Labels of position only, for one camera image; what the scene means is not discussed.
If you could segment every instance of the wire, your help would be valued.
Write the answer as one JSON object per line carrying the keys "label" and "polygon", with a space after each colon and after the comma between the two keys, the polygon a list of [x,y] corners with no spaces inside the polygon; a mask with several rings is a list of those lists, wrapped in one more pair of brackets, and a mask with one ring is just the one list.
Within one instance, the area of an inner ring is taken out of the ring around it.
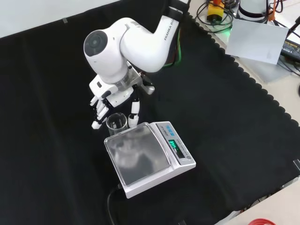
{"label": "wire", "polygon": [[296,65],[296,62],[294,62],[293,65],[294,65],[295,69],[298,70],[298,71],[300,72],[300,69],[299,69],[299,67]]}
{"label": "wire", "polygon": [[286,69],[287,71],[290,71],[290,72],[296,74],[297,76],[300,76],[300,74],[298,74],[298,73],[296,73],[295,71],[293,71],[293,70],[292,70],[285,62],[283,62],[281,58],[279,58],[279,60],[281,61],[281,63],[282,63],[285,67],[282,66],[282,65],[280,65],[280,64],[278,63],[279,66],[281,66],[283,69]]}
{"label": "wire", "polygon": [[175,54],[174,54],[174,59],[172,63],[165,64],[163,67],[172,67],[174,65],[177,65],[178,63],[181,62],[181,46],[180,46],[180,28],[178,29],[177,33],[177,44],[175,45]]}
{"label": "wire", "polygon": [[236,7],[240,3],[240,0],[225,0],[223,3],[225,5],[224,7],[226,9],[229,9],[229,7],[230,8]]}
{"label": "wire", "polygon": [[[221,8],[224,10],[224,12],[226,13],[226,16],[224,19],[222,19],[222,21],[220,22],[211,22],[211,23],[207,23],[207,22],[204,22],[203,20],[200,19],[199,15],[201,14],[201,12],[209,5],[213,5],[215,7],[218,7],[218,8]],[[198,20],[205,24],[205,25],[209,25],[209,26],[227,26],[229,25],[228,27],[224,28],[224,29],[220,29],[220,30],[215,30],[215,31],[211,31],[211,30],[205,30],[206,32],[208,33],[220,33],[220,32],[223,32],[223,31],[226,31],[226,30],[229,30],[231,29],[233,26],[232,26],[232,23],[233,23],[233,19],[235,18],[235,15],[231,12],[231,8],[232,8],[232,5],[234,4],[229,4],[229,8],[226,9],[222,6],[219,6],[219,5],[216,5],[216,4],[213,4],[211,2],[209,2],[209,0],[206,0],[205,3],[203,3],[198,9],[197,9],[197,13],[196,13],[196,18],[198,18]],[[223,23],[227,18],[230,18],[230,21],[229,22],[226,22],[226,23]]]}
{"label": "wire", "polygon": [[111,222],[111,225],[117,225],[114,221],[113,221],[113,217],[111,215],[111,211],[110,211],[110,201],[111,201],[111,196],[114,192],[116,192],[117,190],[120,190],[121,189],[121,184],[119,184],[117,187],[115,187],[114,189],[112,189],[110,191],[110,193],[108,194],[107,196],[107,212],[108,212],[108,216],[109,216],[109,219],[110,219],[110,222]]}
{"label": "wire", "polygon": [[[275,12],[277,12],[277,13],[282,13],[282,11],[283,11],[283,2],[284,2],[284,1],[286,1],[286,0],[279,0],[279,1],[276,2]],[[281,6],[281,9],[280,9],[280,11],[277,11],[277,7],[278,7],[279,3],[280,3],[280,6]],[[271,7],[271,4],[273,5],[274,3],[271,2],[271,3],[269,4],[269,8],[273,9],[273,8]]]}
{"label": "wire", "polygon": [[[282,23],[278,22],[277,20],[274,20],[274,24],[275,24],[275,25],[276,25],[276,23],[279,24],[279,25],[282,26],[282,27],[286,27],[286,28],[287,28],[287,26],[283,25]],[[297,37],[300,38],[300,35],[297,34],[295,31],[293,31],[293,30],[291,30],[291,29],[289,29],[289,30],[290,30],[294,35],[296,35]]]}

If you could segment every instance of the digital scale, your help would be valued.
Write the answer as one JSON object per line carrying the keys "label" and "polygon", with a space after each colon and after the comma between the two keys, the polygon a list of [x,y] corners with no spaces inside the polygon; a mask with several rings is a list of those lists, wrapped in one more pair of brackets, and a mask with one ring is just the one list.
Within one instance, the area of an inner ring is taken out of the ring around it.
{"label": "digital scale", "polygon": [[170,122],[142,123],[104,144],[127,198],[196,166]]}

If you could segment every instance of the green cable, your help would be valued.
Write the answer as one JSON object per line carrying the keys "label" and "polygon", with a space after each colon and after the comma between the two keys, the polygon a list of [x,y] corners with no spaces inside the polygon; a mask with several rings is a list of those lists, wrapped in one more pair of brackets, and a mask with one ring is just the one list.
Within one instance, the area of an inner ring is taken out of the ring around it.
{"label": "green cable", "polygon": [[[178,31],[177,45],[178,45],[178,60],[174,63],[174,65],[178,65],[181,62],[181,47],[180,47],[180,29]],[[165,64],[163,67],[169,67],[173,63]]]}

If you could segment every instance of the red object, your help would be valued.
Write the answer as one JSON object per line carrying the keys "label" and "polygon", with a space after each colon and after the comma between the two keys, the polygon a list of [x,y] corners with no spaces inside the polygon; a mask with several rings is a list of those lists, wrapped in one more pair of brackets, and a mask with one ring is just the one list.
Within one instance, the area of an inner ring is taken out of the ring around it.
{"label": "red object", "polygon": [[249,225],[276,225],[267,219],[255,219]]}
{"label": "red object", "polygon": [[221,3],[221,0],[214,0],[214,4],[220,5],[220,3]]}

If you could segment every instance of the white wall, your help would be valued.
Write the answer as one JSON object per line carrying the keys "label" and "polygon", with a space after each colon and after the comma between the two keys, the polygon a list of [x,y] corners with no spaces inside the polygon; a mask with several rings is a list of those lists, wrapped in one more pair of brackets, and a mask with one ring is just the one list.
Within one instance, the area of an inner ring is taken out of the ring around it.
{"label": "white wall", "polygon": [[118,0],[0,0],[0,38]]}

